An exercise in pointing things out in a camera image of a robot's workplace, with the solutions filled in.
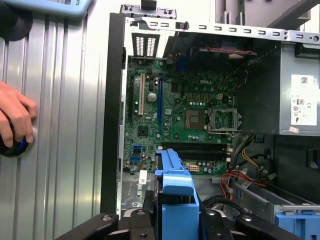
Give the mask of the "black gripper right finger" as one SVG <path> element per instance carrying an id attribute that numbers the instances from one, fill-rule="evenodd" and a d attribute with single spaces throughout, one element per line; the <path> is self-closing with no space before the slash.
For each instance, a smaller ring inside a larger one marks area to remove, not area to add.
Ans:
<path id="1" fill-rule="evenodd" d="M 299 236 L 254 214 L 240 214 L 232 225 L 227 217 L 213 209 L 200 214 L 200 235 L 203 240 L 300 240 Z"/>

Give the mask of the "person's hand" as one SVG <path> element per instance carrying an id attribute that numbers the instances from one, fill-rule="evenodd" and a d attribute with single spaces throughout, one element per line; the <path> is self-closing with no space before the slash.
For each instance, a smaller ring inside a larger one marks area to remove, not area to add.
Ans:
<path id="1" fill-rule="evenodd" d="M 36 103 L 4 82 L 0 83 L 0 136 L 11 148 L 23 138 L 34 141 L 32 120 L 37 116 Z"/>

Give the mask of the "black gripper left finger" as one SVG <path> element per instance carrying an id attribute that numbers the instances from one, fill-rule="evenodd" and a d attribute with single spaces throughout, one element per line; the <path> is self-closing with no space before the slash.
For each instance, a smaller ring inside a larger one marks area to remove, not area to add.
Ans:
<path id="1" fill-rule="evenodd" d="M 135 208 L 122 219 L 100 213 L 57 238 L 58 240 L 153 240 L 151 213 Z"/>

